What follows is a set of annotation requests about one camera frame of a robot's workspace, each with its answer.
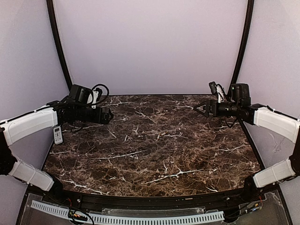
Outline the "white remote control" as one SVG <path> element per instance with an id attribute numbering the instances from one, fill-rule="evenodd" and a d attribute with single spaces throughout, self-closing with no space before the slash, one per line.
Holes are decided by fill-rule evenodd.
<path id="1" fill-rule="evenodd" d="M 56 126 L 53 129 L 53 137 L 54 137 L 54 143 L 56 145 L 63 143 L 63 136 L 62 136 L 61 126 Z"/>

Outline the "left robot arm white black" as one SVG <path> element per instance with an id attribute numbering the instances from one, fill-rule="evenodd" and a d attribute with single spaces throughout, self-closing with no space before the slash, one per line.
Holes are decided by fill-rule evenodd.
<path id="1" fill-rule="evenodd" d="M 63 143 L 61 126 L 76 121 L 108 124 L 113 113 L 99 104 L 107 86 L 97 84 L 92 89 L 74 84 L 61 101 L 52 101 L 31 112 L 0 122 L 0 173 L 12 176 L 27 185 L 33 185 L 56 199 L 63 199 L 63 185 L 55 176 L 43 172 L 13 155 L 9 148 L 17 141 L 46 128 L 53 129 L 54 143 Z"/>

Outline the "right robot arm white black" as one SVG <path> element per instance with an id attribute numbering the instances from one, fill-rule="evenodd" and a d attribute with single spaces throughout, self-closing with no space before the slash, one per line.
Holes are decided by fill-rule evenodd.
<path id="1" fill-rule="evenodd" d="M 265 186 L 298 177 L 300 174 L 299 119 L 278 112 L 268 105 L 252 104 L 248 84 L 232 84 L 227 95 L 220 84 L 210 82 L 209 87 L 217 100 L 206 100 L 195 105 L 194 111 L 205 117 L 235 117 L 250 125 L 273 131 L 295 145 L 289 158 L 245 178 L 241 198 L 249 201 Z"/>

